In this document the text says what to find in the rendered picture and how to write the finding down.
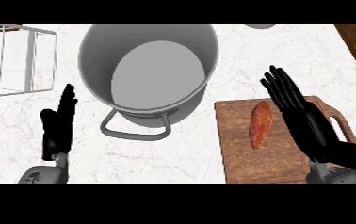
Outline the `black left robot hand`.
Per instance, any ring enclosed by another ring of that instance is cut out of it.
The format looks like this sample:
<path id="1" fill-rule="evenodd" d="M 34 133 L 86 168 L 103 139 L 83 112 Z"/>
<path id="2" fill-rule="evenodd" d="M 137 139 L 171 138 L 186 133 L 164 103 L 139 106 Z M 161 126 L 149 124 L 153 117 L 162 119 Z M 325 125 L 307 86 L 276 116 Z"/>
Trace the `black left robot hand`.
<path id="1" fill-rule="evenodd" d="M 52 161 L 55 154 L 71 151 L 77 102 L 74 86 L 68 84 L 60 94 L 57 110 L 46 108 L 40 111 L 43 125 L 41 159 L 44 161 Z"/>

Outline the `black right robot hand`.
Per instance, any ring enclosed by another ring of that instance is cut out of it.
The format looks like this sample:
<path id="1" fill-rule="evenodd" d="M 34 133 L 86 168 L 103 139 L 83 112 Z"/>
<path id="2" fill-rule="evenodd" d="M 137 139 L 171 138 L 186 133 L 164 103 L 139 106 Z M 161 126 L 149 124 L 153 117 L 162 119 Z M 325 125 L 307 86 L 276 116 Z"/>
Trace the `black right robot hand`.
<path id="1" fill-rule="evenodd" d="M 307 102 L 282 68 L 270 66 L 260 80 L 281 112 L 294 142 L 313 162 L 356 170 L 356 144 L 338 139 L 317 106 Z"/>

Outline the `orange sweet potato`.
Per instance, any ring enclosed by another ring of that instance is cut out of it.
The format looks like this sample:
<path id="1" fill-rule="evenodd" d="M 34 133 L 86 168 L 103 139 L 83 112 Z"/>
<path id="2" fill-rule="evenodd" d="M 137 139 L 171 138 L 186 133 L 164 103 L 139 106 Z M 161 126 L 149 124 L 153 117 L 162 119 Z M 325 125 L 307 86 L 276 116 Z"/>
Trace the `orange sweet potato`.
<path id="1" fill-rule="evenodd" d="M 261 101 L 252 108 L 249 117 L 249 144 L 258 149 L 267 138 L 267 134 L 273 124 L 273 115 L 270 105 Z"/>

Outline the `brown wooden cutting board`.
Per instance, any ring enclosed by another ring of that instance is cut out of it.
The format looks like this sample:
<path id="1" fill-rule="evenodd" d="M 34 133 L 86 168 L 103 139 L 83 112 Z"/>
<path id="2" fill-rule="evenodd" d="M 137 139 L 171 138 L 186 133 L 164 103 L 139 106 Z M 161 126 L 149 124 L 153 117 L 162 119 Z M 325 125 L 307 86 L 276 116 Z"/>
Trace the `brown wooden cutting board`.
<path id="1" fill-rule="evenodd" d="M 270 99 L 273 125 L 258 149 L 249 144 L 249 117 L 261 99 L 214 103 L 226 181 L 232 183 L 303 183 L 309 158 L 292 140 Z"/>

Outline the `large grey metal pot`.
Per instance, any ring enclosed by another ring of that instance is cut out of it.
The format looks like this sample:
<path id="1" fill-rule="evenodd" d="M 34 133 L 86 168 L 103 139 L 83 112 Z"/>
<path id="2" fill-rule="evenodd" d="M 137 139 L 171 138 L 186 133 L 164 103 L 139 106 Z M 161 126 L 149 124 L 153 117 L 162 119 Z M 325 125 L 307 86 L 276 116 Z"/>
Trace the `large grey metal pot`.
<path id="1" fill-rule="evenodd" d="M 195 111 L 216 69 L 218 40 L 211 24 L 93 24 L 83 37 L 78 68 L 93 96 L 131 123 L 162 128 L 153 135 L 106 128 L 109 137 L 156 141 Z"/>

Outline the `brown wooden panel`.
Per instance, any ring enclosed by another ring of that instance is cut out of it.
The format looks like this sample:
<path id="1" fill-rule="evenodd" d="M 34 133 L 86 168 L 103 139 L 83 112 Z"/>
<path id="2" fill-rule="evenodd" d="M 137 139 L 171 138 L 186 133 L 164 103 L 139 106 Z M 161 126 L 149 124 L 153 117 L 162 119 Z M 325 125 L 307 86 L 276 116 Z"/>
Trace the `brown wooden panel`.
<path id="1" fill-rule="evenodd" d="M 334 24 L 347 49 L 356 59 L 356 24 Z"/>

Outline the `grey round object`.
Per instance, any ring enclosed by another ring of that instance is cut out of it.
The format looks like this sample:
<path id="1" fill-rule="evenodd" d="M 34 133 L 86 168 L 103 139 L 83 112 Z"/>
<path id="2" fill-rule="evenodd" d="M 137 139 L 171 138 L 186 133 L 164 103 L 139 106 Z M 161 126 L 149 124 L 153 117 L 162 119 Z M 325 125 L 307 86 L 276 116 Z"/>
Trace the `grey round object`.
<path id="1" fill-rule="evenodd" d="M 244 25 L 252 29 L 269 29 L 275 27 L 276 24 L 244 24 Z"/>

